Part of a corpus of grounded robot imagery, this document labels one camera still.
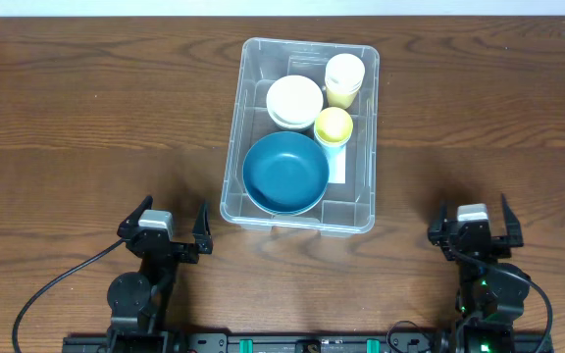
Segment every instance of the cable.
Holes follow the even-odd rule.
[[[399,322],[393,324],[393,326],[392,326],[392,327],[389,329],[389,331],[387,332],[387,344],[388,344],[389,347],[390,347],[391,349],[393,349],[396,353],[404,353],[404,352],[401,351],[401,350],[399,350],[398,348],[396,348],[396,347],[391,343],[391,334],[392,334],[392,331],[393,331],[394,328],[396,328],[398,325],[402,325],[402,324],[409,324],[409,325],[412,325],[412,326],[414,326],[415,328],[417,328],[417,329],[418,329],[418,332],[419,332],[422,336],[424,336],[424,337],[429,341],[429,347],[432,347],[432,346],[433,346],[433,338],[432,338],[431,336],[429,336],[427,333],[424,333],[420,327],[418,327],[417,325],[415,325],[415,323],[413,323],[413,322],[411,322],[411,321],[408,321],[408,320],[401,320],[401,321],[399,321]],[[420,352],[420,353],[428,352],[428,351],[430,351],[430,350],[431,350],[431,348],[426,349],[426,350],[423,350],[423,351]]]
[[[106,250],[100,252],[99,254],[93,256],[92,258],[84,261],[83,263],[81,263],[81,264],[75,266],[74,268],[66,271],[65,273],[59,275],[58,277],[54,278],[49,283],[45,284],[44,287],[40,288],[40,290],[37,291],[36,294],[34,294],[31,298],[29,298],[27,303],[24,305],[24,307],[21,309],[21,311],[17,315],[17,319],[15,320],[15,324],[12,326],[12,345],[15,348],[15,353],[22,353],[21,347],[19,347],[19,326],[21,325],[21,320],[23,319],[24,315],[26,314],[27,309],[29,309],[29,307],[36,301],[36,299],[38,299],[38,297],[41,296],[44,292],[46,292],[49,288],[53,287],[54,284],[65,279],[69,275],[74,274],[78,270],[81,270],[81,269],[85,268],[86,266],[94,263],[95,261],[101,259],[104,255],[115,250],[115,248],[117,248],[119,245],[121,245],[124,241],[125,241],[124,239],[119,239],[116,243],[114,243],[113,245],[106,248]]]
[[[548,296],[546,296],[546,293],[544,293],[544,291],[539,287],[539,285],[533,283],[530,279],[522,278],[522,277],[520,277],[516,274],[512,274],[512,273],[505,271],[505,270],[503,270],[499,267],[496,267],[494,265],[490,265],[490,264],[485,263],[481,260],[477,260],[473,257],[470,257],[466,254],[463,254],[463,253],[457,251],[455,249],[454,245],[452,244],[452,240],[451,240],[450,237],[448,238],[447,243],[448,243],[448,248],[450,249],[450,251],[457,258],[461,259],[462,261],[469,262],[473,265],[485,268],[488,271],[495,271],[495,272],[498,272],[500,274],[504,274],[506,276],[512,277],[514,279],[519,280],[522,283],[528,284],[531,288],[536,290],[536,292],[539,294],[539,296],[541,296],[541,299],[544,301],[544,305],[546,306],[546,329],[544,330],[544,336],[541,338],[541,340],[539,341],[538,347],[534,351],[534,353],[539,353],[541,351],[541,349],[543,348],[544,343],[546,342],[546,338],[550,336],[550,331],[552,330],[552,327],[553,327],[553,307],[550,305],[550,300],[548,300]]]

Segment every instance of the brown wood tabletop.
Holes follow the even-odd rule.
[[[241,45],[253,36],[380,52],[370,232],[268,234],[221,219]],[[215,251],[180,267],[174,327],[446,326],[457,269],[428,242],[427,214],[441,198],[486,202],[500,222],[501,192],[526,242],[510,261],[550,297],[565,352],[565,18],[0,19],[0,352],[28,298],[116,241],[146,194],[186,236],[201,200],[211,204]],[[46,292],[22,323],[24,352],[104,332],[108,285],[138,265],[121,247]],[[515,324],[543,331],[534,291]]]

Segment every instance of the plastic bin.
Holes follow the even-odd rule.
[[[313,79],[324,92],[326,63],[341,53],[356,55],[366,67],[361,90],[347,109],[354,130],[346,147],[345,183],[329,183],[322,200],[301,215],[266,213],[245,193],[242,166],[247,151],[256,141],[280,130],[268,115],[267,91],[283,76],[302,75]],[[376,214],[379,60],[377,50],[365,45],[267,38],[252,38],[243,44],[220,203],[226,221],[265,231],[274,226],[317,229],[329,236],[350,236],[372,228]],[[313,138],[313,129],[309,128],[305,134]]]

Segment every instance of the black cable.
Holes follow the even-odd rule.
[[[539,341],[538,347],[534,351],[534,353],[539,353],[541,351],[541,349],[543,348],[544,343],[546,342],[546,338],[550,336],[550,331],[552,330],[552,327],[553,327],[553,308],[550,305],[550,300],[548,300],[548,296],[546,296],[546,293],[544,293],[544,291],[539,287],[539,285],[533,283],[530,279],[522,278],[522,277],[520,277],[516,274],[510,273],[510,272],[503,270],[503,269],[501,269],[497,266],[490,265],[490,264],[485,263],[481,260],[477,260],[473,257],[470,257],[466,254],[463,254],[463,253],[457,251],[455,249],[454,245],[452,244],[452,240],[450,239],[450,237],[448,238],[447,243],[448,243],[448,248],[450,249],[450,251],[457,258],[461,259],[462,261],[469,262],[473,265],[487,269],[488,271],[495,271],[495,272],[498,272],[500,274],[512,277],[514,279],[519,280],[522,283],[528,284],[531,288],[536,290],[536,292],[539,294],[539,296],[541,296],[541,299],[544,301],[544,305],[546,306],[546,329],[544,330],[544,336],[541,338],[541,340]]]
[[[59,275],[58,277],[55,277],[52,281],[45,284],[44,287],[40,288],[40,290],[37,291],[36,294],[34,294],[31,298],[29,298],[27,303],[24,305],[24,307],[21,309],[21,311],[17,315],[17,319],[15,320],[15,324],[12,326],[12,345],[15,348],[15,353],[22,353],[21,347],[19,347],[19,325],[21,324],[21,320],[23,319],[24,315],[26,314],[27,309],[29,309],[29,307],[36,301],[36,299],[38,299],[38,297],[41,296],[44,292],[46,292],[49,288],[54,286],[54,284],[65,279],[69,275],[74,274],[78,270],[81,270],[81,269],[85,268],[86,266],[94,263],[95,261],[101,259],[104,255],[115,250],[115,248],[117,248],[123,242],[124,242],[123,239],[119,239],[116,243],[114,243],[113,245],[106,248],[106,250],[104,250],[104,251],[100,252],[99,254],[93,256],[92,258],[84,261],[83,263],[75,266],[74,268],[66,271],[65,273]]]
[[[393,329],[396,328],[396,327],[399,326],[399,325],[402,325],[402,324],[409,324],[409,325],[414,326],[415,328],[418,329],[418,332],[419,332],[422,336],[424,336],[424,337],[429,341],[429,347],[430,347],[430,348],[428,348],[428,349],[426,349],[426,350],[423,350],[423,351],[420,352],[420,353],[428,352],[428,351],[431,350],[431,347],[433,346],[433,343],[434,343],[433,338],[432,338],[431,336],[429,336],[427,333],[424,333],[420,327],[418,327],[417,325],[415,325],[415,323],[413,323],[413,322],[411,322],[411,321],[408,321],[408,320],[401,320],[401,321],[399,321],[399,322],[393,324],[393,326],[392,326],[392,327],[389,329],[389,331],[387,332],[387,344],[389,345],[389,347],[390,347],[391,349],[393,349],[396,353],[404,353],[403,351],[399,350],[398,348],[396,348],[396,347],[391,343],[391,334],[392,334]]]

